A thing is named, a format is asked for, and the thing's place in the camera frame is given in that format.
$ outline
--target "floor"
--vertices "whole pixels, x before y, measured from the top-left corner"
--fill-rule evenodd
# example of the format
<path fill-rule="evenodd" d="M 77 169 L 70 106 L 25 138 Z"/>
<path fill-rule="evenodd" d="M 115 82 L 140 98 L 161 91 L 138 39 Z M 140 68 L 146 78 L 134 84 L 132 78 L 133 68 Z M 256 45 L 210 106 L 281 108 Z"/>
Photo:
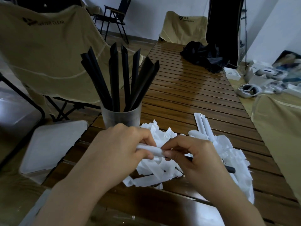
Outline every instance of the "floor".
<path fill-rule="evenodd" d="M 118 47 L 123 44 L 127 49 L 133 51 L 141 48 L 141 55 L 143 55 L 144 57 L 147 56 L 154 45 L 154 43 L 137 40 L 129 40 L 129 45 L 127 45 L 119 37 L 107 37 L 107 43 L 109 45 L 112 45 L 114 42 L 117 42 Z M 21 82 L 13 75 L 12 71 L 9 69 L 3 59 L 0 59 L 0 71 L 15 86 L 26 93 L 26 90 L 22 86 Z M 4 96 L 4 94 L 1 94 L 2 91 L 10 91 L 10 88 L 7 87 L 3 82 L 0 83 L 0 97 Z M 68 108 L 72 108 L 72 105 L 68 104 L 66 109 Z M 87 120 L 88 123 L 91 124 L 99 113 L 99 110 L 85 108 L 74 111 L 68 117 L 71 120 Z M 17 138 L 12 135 L 5 138 L 3 138 L 3 135 L 1 136 L 0 160 L 4 158 L 4 156 L 13 148 L 13 146 L 17 142 Z M 18 169 L 25 151 L 26 147 L 24 147 L 16 156 L 14 156 L 14 158 L 10 160 L 0 171 L 0 226 L 19 225 L 19 223 L 26 216 L 28 211 L 34 206 L 40 195 L 45 190 L 43 187 L 19 174 Z M 94 214 L 92 214 L 87 225 L 108 225 L 109 219 L 114 219 L 116 225 L 121 224 L 124 221 L 127 223 L 132 222 L 131 225 L 138 222 L 137 219 L 133 221 L 132 216 L 127 216 L 123 213 L 110 209 L 103 209 L 98 206 L 95 208 Z"/>

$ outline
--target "wooden slat table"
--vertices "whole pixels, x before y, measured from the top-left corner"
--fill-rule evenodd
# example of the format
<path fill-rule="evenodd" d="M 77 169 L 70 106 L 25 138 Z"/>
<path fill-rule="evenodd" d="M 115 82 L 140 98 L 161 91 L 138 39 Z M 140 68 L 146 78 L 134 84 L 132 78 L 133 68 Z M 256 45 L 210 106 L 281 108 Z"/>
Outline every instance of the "wooden slat table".
<path fill-rule="evenodd" d="M 193 113 L 206 115 L 213 133 L 226 135 L 250 161 L 255 206 L 266 225 L 301 225 L 299 203 L 225 75 L 212 74 L 183 60 L 179 54 L 182 50 L 182 45 L 158 42 L 150 51 L 150 59 L 160 61 L 160 70 L 143 100 L 141 123 L 155 119 L 162 130 L 170 127 L 176 133 L 187 134 L 197 129 Z M 53 187 L 66 177 L 84 154 L 87 143 L 103 129 L 100 116 L 43 185 Z M 167 225 L 223 225 L 217 209 L 185 178 L 164 182 L 163 188 L 125 187 L 121 183 L 108 191 L 99 203 Z"/>

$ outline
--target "beige camping chair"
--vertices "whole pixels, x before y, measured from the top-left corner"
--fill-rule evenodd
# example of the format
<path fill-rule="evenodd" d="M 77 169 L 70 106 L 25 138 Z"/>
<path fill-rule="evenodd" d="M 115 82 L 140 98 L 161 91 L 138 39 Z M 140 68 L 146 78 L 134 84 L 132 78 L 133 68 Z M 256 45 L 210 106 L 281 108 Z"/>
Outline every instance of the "beige camping chair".
<path fill-rule="evenodd" d="M 100 101 L 89 75 L 81 65 L 80 54 L 86 53 L 90 46 L 111 91 L 108 66 L 110 46 L 83 7 L 74 5 L 59 13 L 41 14 L 1 2 L 0 19 L 2 55 L 33 100 L 42 108 L 47 107 L 44 96 L 89 104 Z M 128 57 L 131 74 L 133 52 L 129 51 Z M 119 88 L 122 86 L 120 54 Z"/>
<path fill-rule="evenodd" d="M 168 11 L 159 37 L 176 44 L 186 45 L 190 41 L 199 41 L 207 45 L 207 23 L 208 18 L 205 16 L 179 16 L 173 11 Z"/>

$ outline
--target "torn paper wrapper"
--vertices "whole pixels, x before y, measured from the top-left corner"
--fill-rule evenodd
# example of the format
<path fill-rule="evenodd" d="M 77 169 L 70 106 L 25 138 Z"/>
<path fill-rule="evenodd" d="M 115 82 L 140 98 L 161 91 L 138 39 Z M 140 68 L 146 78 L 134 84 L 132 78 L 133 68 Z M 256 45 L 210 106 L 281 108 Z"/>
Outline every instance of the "torn paper wrapper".
<path fill-rule="evenodd" d="M 246 160 L 242 150 L 234 149 L 230 140 L 225 135 L 214 136 L 209 122 L 204 115 L 202 116 L 202 114 L 195 113 L 194 116 L 196 120 L 198 119 L 198 129 L 202 129 L 202 132 L 191 130 L 189 131 L 189 135 L 203 140 L 209 139 L 213 142 L 217 153 L 221 159 L 223 159 L 225 165 L 236 169 L 235 174 L 230 174 L 233 181 L 244 192 L 248 200 L 251 203 L 254 203 L 252 176 L 248 170 L 250 163 Z M 145 175 L 144 177 L 133 179 L 128 176 L 123 183 L 126 186 L 135 185 L 143 187 L 157 185 L 155 187 L 156 189 L 163 189 L 164 187 L 162 182 L 175 177 L 181 177 L 183 175 L 183 171 L 174 160 L 166 161 L 163 157 L 158 157 L 163 156 L 160 147 L 162 147 L 169 139 L 176 137 L 177 134 L 170 128 L 166 132 L 159 130 L 159 126 L 155 120 L 153 123 L 142 124 L 141 127 L 147 128 L 151 131 L 157 144 L 157 148 L 148 145 L 145 146 L 143 144 L 139 144 L 137 147 L 150 150 L 155 156 L 153 160 L 143 159 L 138 164 L 138 174 Z"/>

